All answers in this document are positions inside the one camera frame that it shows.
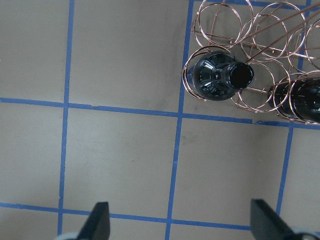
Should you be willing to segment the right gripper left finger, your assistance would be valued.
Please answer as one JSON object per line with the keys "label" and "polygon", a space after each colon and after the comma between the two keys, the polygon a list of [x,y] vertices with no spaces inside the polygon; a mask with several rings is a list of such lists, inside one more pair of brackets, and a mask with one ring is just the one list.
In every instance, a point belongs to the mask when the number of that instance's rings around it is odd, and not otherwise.
{"label": "right gripper left finger", "polygon": [[108,240],[111,234],[108,202],[97,202],[85,224],[77,235],[77,240]]}

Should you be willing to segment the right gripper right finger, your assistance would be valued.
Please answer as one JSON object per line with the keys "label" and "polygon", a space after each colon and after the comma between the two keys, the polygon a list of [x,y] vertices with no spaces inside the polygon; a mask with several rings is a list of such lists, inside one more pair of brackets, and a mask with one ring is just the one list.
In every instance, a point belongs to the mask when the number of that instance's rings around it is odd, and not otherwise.
{"label": "right gripper right finger", "polygon": [[263,199],[250,202],[250,230],[255,240],[292,240],[295,235]]}

